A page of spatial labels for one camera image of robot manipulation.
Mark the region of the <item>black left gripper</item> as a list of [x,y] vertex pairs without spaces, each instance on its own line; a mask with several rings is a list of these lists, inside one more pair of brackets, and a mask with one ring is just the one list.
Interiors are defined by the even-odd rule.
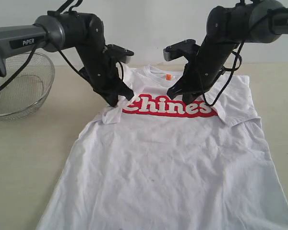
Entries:
[[116,60],[104,53],[104,49],[105,46],[100,50],[79,46],[79,57],[84,65],[79,72],[96,93],[111,107],[116,107],[119,96],[130,101],[134,92],[120,79]]

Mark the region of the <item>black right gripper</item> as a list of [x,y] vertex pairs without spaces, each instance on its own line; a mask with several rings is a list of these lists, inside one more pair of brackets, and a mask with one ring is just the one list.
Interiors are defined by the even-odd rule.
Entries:
[[185,104],[192,104],[208,91],[225,63],[224,45],[202,45],[196,49],[188,70],[167,91],[170,99],[183,95]]

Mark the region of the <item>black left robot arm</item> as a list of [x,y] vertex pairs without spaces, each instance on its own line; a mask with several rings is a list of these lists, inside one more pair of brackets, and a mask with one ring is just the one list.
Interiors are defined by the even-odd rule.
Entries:
[[119,96],[127,100],[133,98],[133,90],[123,81],[123,69],[118,69],[117,65],[127,64],[134,53],[106,44],[102,20],[95,14],[76,11],[49,11],[38,17],[33,25],[0,27],[0,77],[7,75],[7,58],[29,53],[24,64],[0,85],[0,91],[20,74],[39,48],[59,53],[75,48],[84,65],[76,73],[110,106],[117,105]]

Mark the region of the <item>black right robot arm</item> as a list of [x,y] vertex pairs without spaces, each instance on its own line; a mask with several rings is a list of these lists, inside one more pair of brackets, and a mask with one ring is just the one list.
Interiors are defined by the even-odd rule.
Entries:
[[198,45],[186,39],[164,49],[164,59],[187,59],[181,78],[168,89],[185,104],[204,96],[225,72],[234,73],[242,64],[245,43],[268,44],[288,35],[288,8],[277,0],[241,0],[232,8],[217,6],[207,18],[206,36]]

